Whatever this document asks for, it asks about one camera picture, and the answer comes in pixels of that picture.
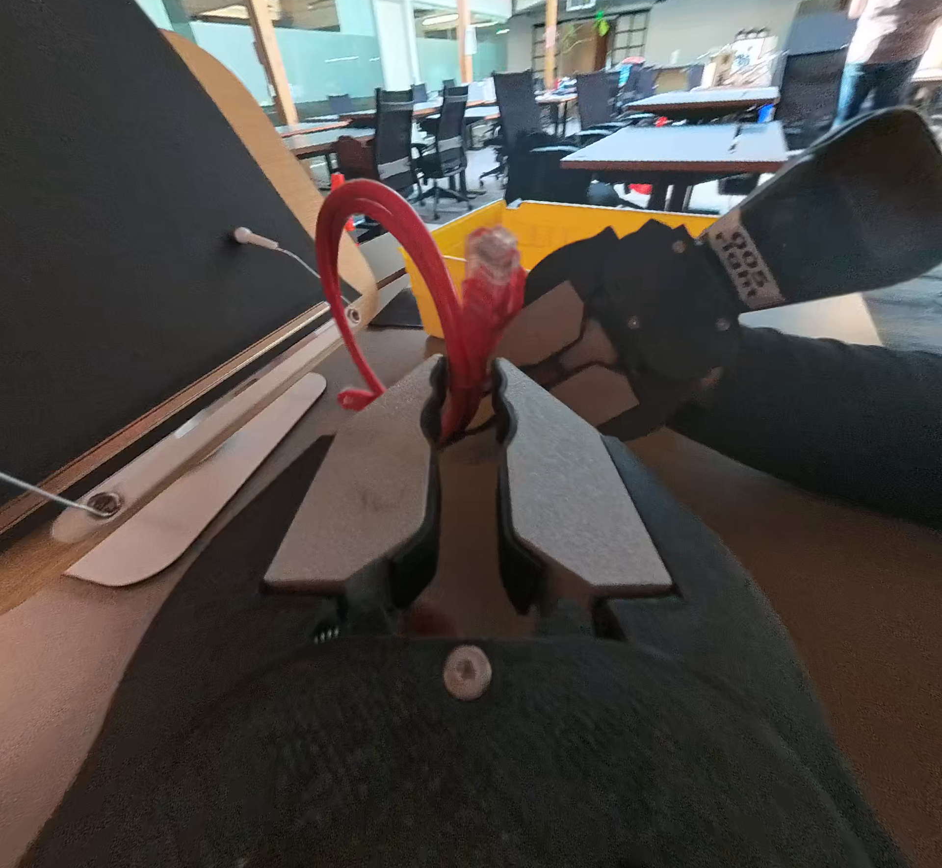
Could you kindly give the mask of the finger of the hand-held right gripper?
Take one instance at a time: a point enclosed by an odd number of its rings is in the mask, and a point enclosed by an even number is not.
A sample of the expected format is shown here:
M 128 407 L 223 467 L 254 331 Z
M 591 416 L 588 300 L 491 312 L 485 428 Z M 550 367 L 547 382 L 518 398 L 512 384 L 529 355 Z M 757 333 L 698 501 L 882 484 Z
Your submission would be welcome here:
M 640 406 L 614 347 L 584 338 L 553 357 L 548 391 L 584 421 L 602 427 Z
M 582 333 L 585 303 L 571 283 L 560 283 L 513 319 L 513 364 L 524 370 L 558 358 Z

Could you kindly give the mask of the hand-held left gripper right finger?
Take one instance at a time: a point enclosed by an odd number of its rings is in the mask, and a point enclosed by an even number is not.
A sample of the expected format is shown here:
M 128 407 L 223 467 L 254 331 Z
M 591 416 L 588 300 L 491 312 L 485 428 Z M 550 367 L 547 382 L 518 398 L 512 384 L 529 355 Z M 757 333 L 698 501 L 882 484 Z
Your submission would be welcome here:
M 493 363 L 497 550 L 514 610 L 661 595 L 673 580 L 591 424 L 511 362 Z

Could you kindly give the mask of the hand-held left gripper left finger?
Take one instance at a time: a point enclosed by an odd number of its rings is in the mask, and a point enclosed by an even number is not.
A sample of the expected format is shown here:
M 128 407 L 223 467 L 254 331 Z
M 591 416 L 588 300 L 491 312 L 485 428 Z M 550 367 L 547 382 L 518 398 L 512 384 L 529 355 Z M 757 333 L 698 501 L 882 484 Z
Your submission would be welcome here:
M 402 609 L 438 566 L 446 363 L 426 359 L 336 432 L 264 584 Z

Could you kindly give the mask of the yellow plastic bin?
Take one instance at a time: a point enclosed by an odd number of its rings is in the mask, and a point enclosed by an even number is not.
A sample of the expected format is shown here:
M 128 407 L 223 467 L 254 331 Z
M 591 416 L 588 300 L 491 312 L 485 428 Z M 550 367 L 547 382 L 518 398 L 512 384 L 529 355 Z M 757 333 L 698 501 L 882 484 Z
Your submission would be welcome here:
M 713 215 L 677 215 L 627 207 L 546 202 L 490 203 L 430 230 L 459 301 L 470 277 L 467 240 L 503 229 L 516 241 L 528 273 L 524 304 L 560 283 L 585 301 L 599 293 L 614 301 L 621 322 L 645 326 L 662 314 L 689 311 L 709 329 L 736 324 L 739 307 L 721 262 L 705 238 Z

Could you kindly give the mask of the dark top office table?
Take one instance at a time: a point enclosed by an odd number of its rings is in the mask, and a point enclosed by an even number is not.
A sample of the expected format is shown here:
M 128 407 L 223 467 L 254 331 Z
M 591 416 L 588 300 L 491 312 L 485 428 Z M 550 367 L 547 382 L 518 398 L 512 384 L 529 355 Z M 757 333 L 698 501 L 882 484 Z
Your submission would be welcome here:
M 682 213 L 697 184 L 771 174 L 786 162 L 782 127 L 769 122 L 629 126 L 563 156 L 559 165 L 611 183 L 649 184 L 649 210 Z
M 776 107 L 780 90 L 764 87 L 708 87 L 669 91 L 630 102 L 628 114 L 648 114 L 672 121 L 756 119 L 766 106 Z

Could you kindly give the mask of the black flat pad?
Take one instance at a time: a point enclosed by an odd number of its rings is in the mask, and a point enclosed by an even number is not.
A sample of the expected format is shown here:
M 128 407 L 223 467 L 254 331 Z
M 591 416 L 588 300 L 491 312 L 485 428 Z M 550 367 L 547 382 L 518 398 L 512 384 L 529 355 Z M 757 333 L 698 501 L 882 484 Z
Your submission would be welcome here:
M 369 323 L 373 329 L 424 329 L 416 296 L 411 288 L 397 292 Z

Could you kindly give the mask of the group of black office chairs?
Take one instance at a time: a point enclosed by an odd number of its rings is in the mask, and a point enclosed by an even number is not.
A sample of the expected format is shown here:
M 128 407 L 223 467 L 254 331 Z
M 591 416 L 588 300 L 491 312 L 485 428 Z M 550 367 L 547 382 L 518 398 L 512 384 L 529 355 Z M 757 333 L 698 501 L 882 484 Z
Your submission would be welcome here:
M 837 58 L 842 56 L 842 51 L 828 51 L 784 58 L 782 79 L 772 85 L 779 88 L 780 100 L 772 108 L 771 120 L 781 125 L 788 150 L 808 146 L 831 127 L 840 88 Z M 573 136 L 549 133 L 541 121 L 543 103 L 535 95 L 530 74 L 495 74 L 493 81 L 496 96 L 488 110 L 497 110 L 500 130 L 497 146 L 503 152 L 506 168 L 512 156 L 521 152 L 525 169 L 555 171 L 563 156 L 626 127 L 660 119 L 648 114 L 628 114 L 626 109 L 613 117 L 608 100 L 613 93 L 608 74 L 588 74 L 576 81 L 580 129 Z M 347 180 L 379 181 L 408 200 L 422 204 L 432 199 L 433 215 L 437 215 L 441 196 L 470 204 L 465 182 L 465 129 L 474 119 L 466 106 L 465 88 L 454 87 L 443 93 L 437 110 L 432 140 L 413 143 L 417 113 L 406 92 L 377 90 L 370 133 L 365 137 L 354 136 L 351 127 L 339 131 L 332 147 L 336 169 Z M 760 122 L 760 116 L 687 122 L 717 121 L 754 123 Z

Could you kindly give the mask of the stack of cardboard boxes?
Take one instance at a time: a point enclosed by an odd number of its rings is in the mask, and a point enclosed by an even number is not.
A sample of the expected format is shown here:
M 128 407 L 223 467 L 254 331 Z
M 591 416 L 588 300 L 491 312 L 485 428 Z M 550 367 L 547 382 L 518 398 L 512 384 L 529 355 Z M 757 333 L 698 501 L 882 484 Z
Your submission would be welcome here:
M 697 89 L 757 88 L 771 85 L 777 59 L 778 38 L 766 28 L 739 34 L 704 58 Z

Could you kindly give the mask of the black wooden book stand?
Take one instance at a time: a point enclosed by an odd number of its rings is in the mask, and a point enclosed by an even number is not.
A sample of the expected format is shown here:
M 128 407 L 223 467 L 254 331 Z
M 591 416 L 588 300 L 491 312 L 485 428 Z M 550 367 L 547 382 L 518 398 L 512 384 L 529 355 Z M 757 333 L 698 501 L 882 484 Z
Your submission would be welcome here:
M 320 206 L 134 0 L 2 0 L 2 472 L 95 487 L 297 349 Z

